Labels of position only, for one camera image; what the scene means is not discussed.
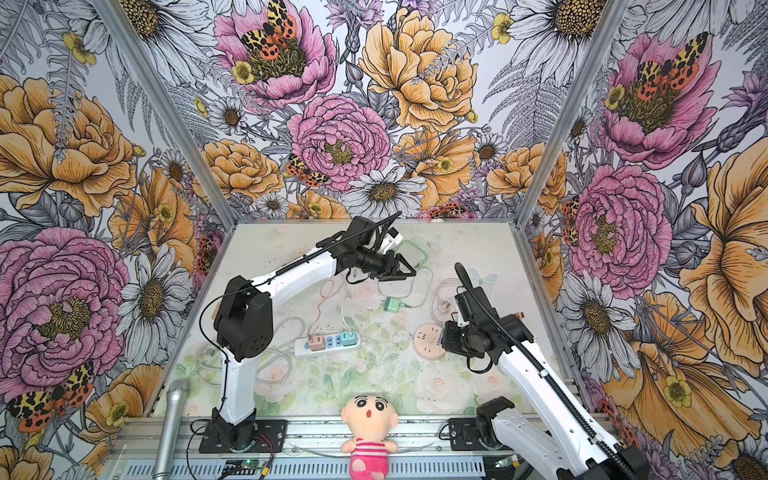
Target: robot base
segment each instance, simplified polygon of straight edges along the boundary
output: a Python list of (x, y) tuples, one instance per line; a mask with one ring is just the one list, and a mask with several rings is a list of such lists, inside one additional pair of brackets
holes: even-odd
[(245, 420), (232, 425), (214, 409), (213, 420), (205, 427), (200, 453), (269, 453), (270, 446), (257, 435), (261, 435), (272, 444), (272, 452), (283, 451), (286, 420), (257, 420), (256, 410)]

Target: daisy center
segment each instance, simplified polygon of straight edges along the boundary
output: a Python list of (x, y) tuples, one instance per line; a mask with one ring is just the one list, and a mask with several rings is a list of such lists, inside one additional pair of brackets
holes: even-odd
[(49, 339), (59, 333), (65, 333), (71, 339), (80, 338), (80, 333), (88, 326), (93, 315), (85, 300), (74, 296), (66, 302), (54, 303), (48, 309), (51, 311), (51, 321), (41, 325), (38, 331)]
[(168, 166), (168, 174), (171, 178), (179, 182), (184, 178), (184, 169), (179, 164), (170, 164)]
[(578, 137), (583, 133), (584, 133), (584, 121), (576, 120), (573, 126), (571, 127), (571, 136)]
[(763, 466), (763, 463), (751, 455), (740, 453), (731, 465), (733, 465), (736, 473), (739, 474), (739, 478), (744, 480), (764, 480), (768, 478), (768, 471)]
[(325, 150), (327, 154), (330, 154), (331, 162), (336, 165), (346, 165), (352, 161), (352, 149), (347, 148), (341, 140), (336, 141), (335, 144), (326, 142)]
[(280, 78), (284, 75), (301, 78), (306, 67), (306, 53), (299, 47), (299, 40), (297, 38), (291, 38), (290, 40), (285, 40), (285, 42), (284, 47), (278, 45), (277, 58), (273, 60), (265, 60), (261, 55), (251, 53), (248, 56), (248, 62), (252, 68), (244, 76), (247, 77), (249, 74), (253, 74), (257, 80), (261, 81), (267, 81), (270, 78)]
[(598, 247), (600, 253), (610, 253), (614, 251), (616, 242), (616, 225), (605, 221), (605, 215), (598, 218), (598, 231), (592, 236), (592, 241)]
[(235, 127), (240, 123), (240, 114), (236, 110), (227, 110), (224, 112), (224, 121)]
[(157, 31), (157, 12), (149, 0), (120, 0), (131, 25), (141, 37), (148, 37)]
[(371, 187), (371, 198), (377, 202), (386, 202), (395, 198), (397, 186), (395, 184), (380, 184)]
[(144, 318), (153, 319), (163, 309), (163, 297), (165, 290), (163, 284), (158, 280), (150, 280), (144, 288), (144, 295), (141, 296), (141, 314)]
[(494, 155), (496, 155), (496, 149), (493, 145), (485, 145), (483, 148), (480, 149), (478, 152), (478, 155), (480, 155), (480, 160), (486, 161), (491, 158), (493, 158)]
[(584, 318), (587, 325), (598, 335), (605, 335), (611, 329), (611, 319), (603, 306), (595, 300), (587, 300), (584, 304)]
[(562, 0), (554, 25), (566, 35), (592, 35), (606, 0)]

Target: butterfly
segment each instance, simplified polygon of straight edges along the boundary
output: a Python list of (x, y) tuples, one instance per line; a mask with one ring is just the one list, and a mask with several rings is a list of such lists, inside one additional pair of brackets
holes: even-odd
[(296, 37), (296, 17), (288, 15), (285, 0), (270, 0), (266, 19), (261, 30), (247, 31), (240, 41), (253, 56), (272, 61), (280, 56), (280, 48), (285, 48), (287, 41)]
[(669, 89), (682, 90), (699, 73), (697, 63), (704, 47), (707, 46), (709, 33), (706, 31), (685, 44), (675, 58), (667, 60), (663, 65), (655, 61), (644, 61), (637, 66), (637, 97), (649, 101), (656, 94), (665, 95)]
[(306, 164), (294, 154), (291, 154), (288, 159), (286, 172), (291, 177), (298, 177), (299, 181), (306, 184), (308, 187), (319, 187), (330, 180), (328, 175), (310, 170)]
[(578, 246), (578, 231), (576, 230), (576, 215), (578, 215), (578, 201), (569, 200), (563, 204), (565, 222), (563, 226), (563, 241), (566, 245)]
[(8, 402), (8, 411), (21, 420), (18, 430), (34, 433), (42, 430), (53, 415), (65, 416), (68, 409), (83, 405), (93, 392), (94, 364), (88, 360), (51, 392), (27, 392)]

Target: orange peony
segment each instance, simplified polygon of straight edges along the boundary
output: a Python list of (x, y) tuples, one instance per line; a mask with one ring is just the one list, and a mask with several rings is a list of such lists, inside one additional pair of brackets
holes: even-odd
[[(510, 151), (506, 155), (502, 155), (499, 158), (502, 168), (488, 172), (488, 193), (506, 196), (525, 192), (528, 185), (531, 184), (538, 163), (541, 161), (544, 147), (544, 142), (541, 142), (531, 148), (520, 147), (517, 151)], [(547, 212), (547, 215), (554, 215), (565, 195), (565, 166), (567, 161), (565, 153), (561, 151), (538, 199), (539, 205)]]
[(0, 75), (0, 192), (25, 194), (19, 209), (34, 205), (46, 189), (67, 192), (97, 217), (112, 207), (116, 195), (136, 186), (133, 145), (123, 137), (112, 117), (96, 98), (77, 92), (73, 131), (55, 157), (58, 120), (48, 82), (29, 78), (20, 86)]
[(549, 299), (553, 303), (560, 296), (560, 289), (563, 287), (564, 264), (561, 245), (560, 237), (551, 233), (545, 237), (542, 232), (533, 239), (533, 255), (547, 287)]
[(142, 175), (141, 194), (130, 192), (120, 197), (108, 222), (112, 245), (131, 253), (148, 250), (153, 258), (167, 243), (176, 248), (176, 260), (191, 272), (197, 250), (191, 215), (187, 201), (156, 168), (151, 180)]
[[(676, 455), (689, 456), (712, 435), (722, 436), (725, 449), (715, 465), (728, 465), (739, 453), (735, 441), (759, 436), (760, 422), (750, 420), (752, 411), (726, 392), (733, 387), (722, 368), (706, 361), (712, 342), (704, 335), (704, 324), (696, 323), (672, 293), (645, 292), (639, 300), (644, 319), (637, 320), (641, 328), (630, 345), (641, 369), (633, 379), (622, 375), (605, 383), (605, 392), (630, 425), (657, 441), (674, 431), (671, 447)], [(683, 322), (687, 332), (671, 319)], [(746, 390), (742, 382), (736, 385)]]
[(452, 61), (437, 74), (425, 73), (453, 43), (452, 33), (435, 30), (432, 20), (418, 10), (408, 13), (406, 8), (397, 12), (394, 33), (381, 22), (368, 30), (360, 67), (377, 83), (371, 90), (395, 95), (400, 103), (397, 122), (401, 127), (445, 133), (472, 109), (478, 66), (470, 63), (469, 55), (460, 63)]
[(724, 361), (760, 374), (768, 362), (768, 138), (709, 173), (709, 207), (691, 204), (714, 232), (710, 252), (680, 271), (690, 305), (707, 316), (707, 338)]
[[(255, 201), (285, 187), (280, 165), (245, 142), (238, 144), (225, 139), (205, 144), (203, 158), (226, 198), (236, 192)], [(193, 188), (198, 196), (205, 195), (197, 178)]]
[(472, 179), (472, 166), (480, 166), (473, 136), (459, 139), (446, 135), (440, 139), (435, 132), (419, 131), (405, 134), (392, 147), (401, 163), (416, 164), (411, 178), (425, 178), (426, 190), (421, 192), (422, 209), (442, 205), (456, 195)]

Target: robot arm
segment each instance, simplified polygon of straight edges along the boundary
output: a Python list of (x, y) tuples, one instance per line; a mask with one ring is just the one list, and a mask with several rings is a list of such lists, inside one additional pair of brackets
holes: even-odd
[(468, 367), (471, 357), (487, 353), (487, 369), (495, 364), (515, 380), (549, 429), (531, 425), (512, 402), (499, 397), (478, 407), (476, 423), (486, 444), (514, 449), (549, 480), (647, 480), (648, 464), (640, 451), (621, 448), (560, 380), (520, 318), (499, 318), (483, 289), (472, 288), (460, 263), (455, 267), (466, 288), (455, 297), (464, 322), (446, 322), (443, 348), (466, 356)]
[(251, 280), (237, 276), (227, 284), (214, 318), (217, 341), (223, 347), (223, 395), (209, 427), (218, 431), (226, 447), (243, 450), (255, 438), (256, 357), (272, 342), (274, 309), (315, 283), (344, 270), (349, 275), (353, 267), (379, 281), (415, 276), (408, 262), (393, 251), (402, 241), (402, 235), (391, 228), (398, 216), (378, 223), (355, 217), (346, 231), (318, 242), (315, 248), (278, 270)]

